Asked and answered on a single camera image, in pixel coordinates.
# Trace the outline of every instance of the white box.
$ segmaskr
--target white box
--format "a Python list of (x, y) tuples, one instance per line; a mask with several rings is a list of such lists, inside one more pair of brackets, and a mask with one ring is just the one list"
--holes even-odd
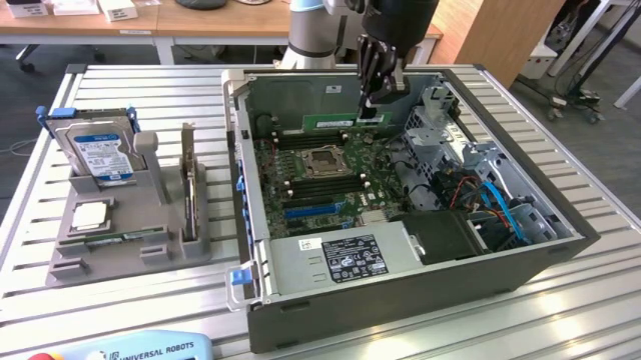
[(10, 8), (11, 16), (15, 17), (44, 17), (50, 15), (47, 11), (47, 6), (39, 2), (38, 4), (22, 4), (11, 5), (7, 4)]
[(556, 58), (556, 51), (540, 43), (531, 54), (531, 58), (528, 59), (525, 66), (523, 67), (521, 75), (524, 75), (528, 79), (541, 79)]
[(99, 0), (101, 8), (107, 21), (134, 19), (139, 17), (139, 12), (131, 0)]
[(101, 14), (97, 0), (54, 0), (54, 15), (98, 15)]

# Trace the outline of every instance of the hard drive label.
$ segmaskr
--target hard drive label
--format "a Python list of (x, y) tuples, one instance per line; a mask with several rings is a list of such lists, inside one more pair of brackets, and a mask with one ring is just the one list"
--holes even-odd
[(115, 133), (74, 138), (91, 175), (107, 181), (129, 179), (134, 170), (127, 155), (119, 151), (123, 143)]

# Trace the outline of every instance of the table leg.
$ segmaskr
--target table leg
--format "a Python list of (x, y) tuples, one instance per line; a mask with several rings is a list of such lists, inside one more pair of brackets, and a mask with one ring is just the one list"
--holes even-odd
[(595, 54), (591, 56), (591, 58), (588, 59), (588, 62), (585, 63), (585, 65), (581, 67), (581, 71), (579, 72), (581, 74), (581, 77), (585, 75), (587, 71), (588, 71), (588, 68), (591, 67), (592, 63), (596, 61), (596, 59), (601, 56), (601, 54), (604, 53), (608, 45), (611, 45), (612, 41), (615, 40), (615, 38), (617, 37), (617, 35), (620, 34), (621, 30), (624, 30), (624, 26), (625, 24), (628, 23), (628, 21), (631, 20), (632, 18), (632, 15), (635, 15), (635, 11), (628, 11), (628, 13), (625, 15), (623, 15), (623, 18), (621, 18), (621, 21), (619, 21), (619, 24), (617, 26), (615, 27), (615, 29), (612, 30), (612, 34), (611, 36), (608, 37), (608, 39), (603, 42), (601, 46), (599, 47), (599, 49), (596, 50)]
[(413, 65), (425, 65), (428, 63), (436, 44), (437, 39), (434, 39), (433, 37), (429, 37), (424, 41), (421, 41), (421, 43), (417, 45), (417, 53), (414, 54), (414, 59), (412, 60)]
[(612, 0), (601, 0), (601, 4), (599, 4), (597, 9), (595, 10), (595, 13), (591, 16), (591, 19), (588, 19), (585, 25), (583, 26), (581, 30), (577, 33), (577, 36), (575, 36), (575, 39), (572, 39), (567, 49), (563, 51), (563, 55), (559, 57), (557, 61), (551, 67), (551, 70), (548, 71), (548, 74), (552, 77), (557, 76), (568, 60), (571, 60), (572, 54), (575, 54), (575, 51), (580, 48), (580, 45), (584, 42), (585, 37), (588, 36), (592, 29), (595, 28), (595, 25), (600, 21), (601, 16), (605, 14), (605, 11), (611, 6), (611, 2)]
[(174, 53), (171, 52), (171, 47), (174, 46), (174, 38), (155, 37), (154, 45), (157, 46), (158, 59), (161, 60), (161, 65), (175, 65)]
[(640, 92), (640, 89), (641, 89), (641, 76), (639, 77), (637, 81), (635, 81), (635, 84), (632, 84), (631, 88), (623, 93), (621, 97), (615, 102), (615, 106), (619, 107), (620, 109), (624, 109), (625, 104), (628, 104), (628, 101), (637, 94), (637, 92)]

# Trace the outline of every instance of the chair wheel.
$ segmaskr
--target chair wheel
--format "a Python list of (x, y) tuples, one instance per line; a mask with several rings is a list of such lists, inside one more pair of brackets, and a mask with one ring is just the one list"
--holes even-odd
[(103, 52), (97, 52), (97, 53), (94, 54), (94, 60), (95, 60), (97, 62), (105, 62), (105, 61), (107, 60), (107, 56), (105, 55)]
[(36, 67), (31, 63), (22, 63), (20, 70), (24, 73), (34, 73), (36, 71)]

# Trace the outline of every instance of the red emergency stop button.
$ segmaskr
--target red emergency stop button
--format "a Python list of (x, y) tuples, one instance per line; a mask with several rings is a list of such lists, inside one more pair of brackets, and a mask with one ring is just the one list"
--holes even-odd
[(30, 357), (30, 360), (64, 360), (59, 354), (36, 354)]

